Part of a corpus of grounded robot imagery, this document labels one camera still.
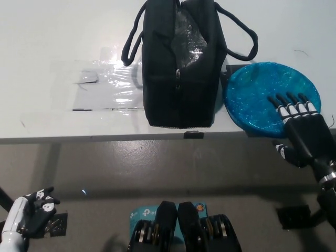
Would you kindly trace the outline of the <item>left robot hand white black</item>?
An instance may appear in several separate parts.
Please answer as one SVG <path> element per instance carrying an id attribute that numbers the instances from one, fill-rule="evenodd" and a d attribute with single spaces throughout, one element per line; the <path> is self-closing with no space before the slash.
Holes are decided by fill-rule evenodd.
<path id="1" fill-rule="evenodd" d="M 2 236 L 18 234 L 24 238 L 36 235 L 56 213 L 60 200 L 52 196 L 54 187 L 21 196 L 14 200 L 3 226 Z"/>

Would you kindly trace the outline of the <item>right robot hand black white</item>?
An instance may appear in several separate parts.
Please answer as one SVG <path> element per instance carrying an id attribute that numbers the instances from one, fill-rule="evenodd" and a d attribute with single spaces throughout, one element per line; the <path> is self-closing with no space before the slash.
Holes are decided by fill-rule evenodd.
<path id="1" fill-rule="evenodd" d="M 286 96 L 278 93 L 267 99 L 280 115 L 285 137 L 291 142 L 291 146 L 272 142 L 284 160 L 296 167 L 335 164 L 335 140 L 324 117 L 306 95 L 287 92 Z"/>

